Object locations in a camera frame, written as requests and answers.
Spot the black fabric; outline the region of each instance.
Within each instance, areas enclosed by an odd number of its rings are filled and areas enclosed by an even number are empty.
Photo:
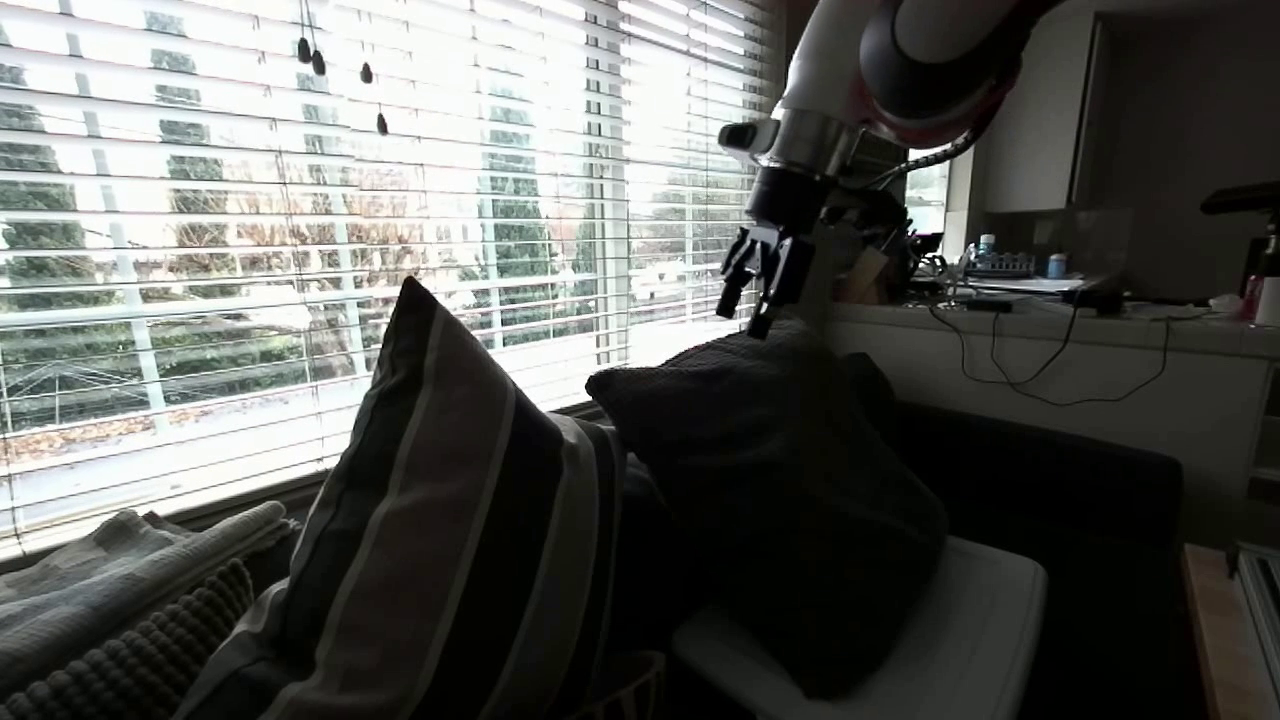
[[[711,592],[810,697],[858,689],[946,547],[946,511],[879,441],[858,371],[781,322],[588,393],[702,542]]]
[[[652,470],[632,457],[619,480],[619,542],[607,652],[667,647],[672,631],[709,602],[703,565],[676,524]]]
[[[842,362],[845,362],[873,429],[898,449],[903,425],[899,425],[899,402],[898,402],[887,374],[879,371],[879,362],[870,353],[842,355]]]

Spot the black cable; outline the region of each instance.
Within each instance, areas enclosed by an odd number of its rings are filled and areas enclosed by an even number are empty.
[[[986,139],[986,133],[993,126],[996,113],[999,113],[999,105],[986,109],[959,139],[954,139],[954,143],[946,143],[946,146],[936,146],[930,154],[893,164],[870,187],[887,187],[893,180],[899,180],[910,173],[921,173],[921,169],[947,164],[947,158],[964,154],[976,139]]]
[[[1007,371],[1005,360],[999,360],[999,336],[1005,336],[1005,330],[999,330],[999,328],[1005,328],[999,316],[1005,316],[1005,312],[993,316],[990,360],[993,360],[993,368],[999,371],[1005,385],[1024,387],[1024,385],[1036,385],[1036,379],[1072,346],[1080,307],[1072,307],[1070,330],[1066,330],[1060,344],[1046,355],[1046,362],[1042,362],[1032,374],[1024,374],[1024,379],[1014,379],[1014,371]]]
[[[1070,353],[1070,344],[1072,344],[1072,336],[1076,336],[1076,307],[1072,307],[1072,318],[1070,318],[1070,330],[1066,330],[1060,346],[1057,346],[1032,374],[1024,374],[1024,379],[1014,379],[1014,371],[1007,371],[1005,360],[996,355],[999,316],[993,318],[993,340],[990,340],[990,360],[996,362],[999,374],[981,374],[981,371],[973,371],[973,362],[968,362],[968,344],[964,344],[964,340],[968,340],[964,328],[954,322],[947,316],[941,316],[936,302],[930,302],[930,316],[957,336],[957,344],[959,344],[959,374],[964,374],[964,379],[973,379],[973,385],[996,385],[996,387],[1007,387],[1007,393],[1017,393],[1017,397],[1024,397],[1024,399],[1036,399],[1036,402],[1048,402],[1048,406],[1130,402],[1132,397],[1140,397],[1144,387],[1151,387],[1151,385],[1169,371],[1169,355],[1173,355],[1173,318],[1161,318],[1161,328],[1166,328],[1166,330],[1161,330],[1161,360],[1155,360],[1155,368],[1151,368],[1144,379],[1138,379],[1132,387],[1123,387],[1123,393],[1115,393],[1115,397],[1057,399],[1057,397],[1032,393],[1028,385],[1036,385],[1036,379]]]

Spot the striped pillow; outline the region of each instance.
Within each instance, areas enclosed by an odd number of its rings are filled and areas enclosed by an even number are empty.
[[[601,680],[601,697],[566,720],[662,720],[667,660],[662,652],[612,657]]]
[[[181,714],[554,714],[601,666],[619,451],[406,280],[351,443]]]

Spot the table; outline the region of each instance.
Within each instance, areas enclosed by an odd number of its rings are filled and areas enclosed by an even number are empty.
[[[1246,595],[1217,547],[1184,547],[1199,680],[1212,720],[1280,720]]]

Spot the window blinds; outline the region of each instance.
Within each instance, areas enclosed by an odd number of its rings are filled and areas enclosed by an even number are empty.
[[[406,277],[545,406],[728,330],[774,52],[767,0],[0,0],[0,557],[334,466]]]

